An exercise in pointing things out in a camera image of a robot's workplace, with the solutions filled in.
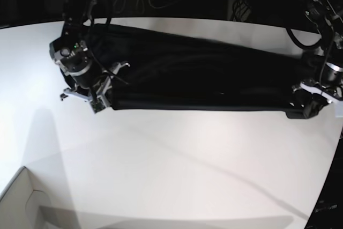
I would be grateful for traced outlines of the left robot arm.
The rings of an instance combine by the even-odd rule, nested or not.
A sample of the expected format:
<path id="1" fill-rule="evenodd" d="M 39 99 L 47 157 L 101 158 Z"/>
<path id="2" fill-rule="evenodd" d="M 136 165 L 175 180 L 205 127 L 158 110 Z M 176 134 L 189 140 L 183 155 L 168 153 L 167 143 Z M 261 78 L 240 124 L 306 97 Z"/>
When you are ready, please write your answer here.
<path id="1" fill-rule="evenodd" d="M 301 117 L 310 119 L 329 104 L 342 104 L 342 0 L 299 0 L 305 17 L 315 26 L 320 39 L 311 45 L 302 44 L 287 28 L 290 39 L 303 50 L 320 48 L 322 56 L 309 56 L 314 66 L 311 77 L 293 87 Z"/>

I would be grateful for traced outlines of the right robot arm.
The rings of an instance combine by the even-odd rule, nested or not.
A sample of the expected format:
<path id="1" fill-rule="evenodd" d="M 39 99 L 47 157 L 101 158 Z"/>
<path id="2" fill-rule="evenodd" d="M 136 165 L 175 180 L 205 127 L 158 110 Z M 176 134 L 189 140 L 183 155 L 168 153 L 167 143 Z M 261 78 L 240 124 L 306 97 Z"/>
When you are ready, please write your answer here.
<path id="1" fill-rule="evenodd" d="M 69 83 L 61 99 L 76 97 L 94 109 L 110 106 L 106 92 L 112 78 L 116 76 L 100 63 L 91 50 L 90 39 L 95 26 L 93 9 L 98 1 L 66 0 L 62 12 L 64 24 L 61 36 L 49 45 L 51 60 Z M 107 17 L 104 26 L 108 28 L 113 10 L 111 0 L 107 0 L 105 9 Z"/>

